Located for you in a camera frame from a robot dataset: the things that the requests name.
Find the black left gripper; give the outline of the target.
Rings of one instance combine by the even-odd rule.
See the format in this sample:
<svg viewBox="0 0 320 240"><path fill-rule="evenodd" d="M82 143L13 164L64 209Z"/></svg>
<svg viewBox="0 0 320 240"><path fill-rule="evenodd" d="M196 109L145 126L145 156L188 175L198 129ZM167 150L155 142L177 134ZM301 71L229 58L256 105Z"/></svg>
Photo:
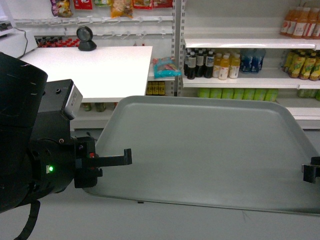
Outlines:
<svg viewBox="0 0 320 240"><path fill-rule="evenodd" d="M71 79L45 85L29 145L36 193L60 193L71 182L75 188L92 188L102 176L99 167L132 164L131 148L123 155L97 157L92 137L71 136L65 105L73 85ZM87 168L77 168L76 162L85 158Z"/></svg>

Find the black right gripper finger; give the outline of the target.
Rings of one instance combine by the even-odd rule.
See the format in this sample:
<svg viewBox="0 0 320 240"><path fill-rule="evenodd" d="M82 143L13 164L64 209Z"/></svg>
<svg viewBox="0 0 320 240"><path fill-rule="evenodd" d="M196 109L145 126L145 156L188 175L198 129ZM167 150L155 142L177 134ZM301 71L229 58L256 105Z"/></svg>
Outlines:
<svg viewBox="0 0 320 240"><path fill-rule="evenodd" d="M312 157L310 163L303 164L301 169L303 173L303 181L315 184L317 178L320 177L320 157Z"/></svg>

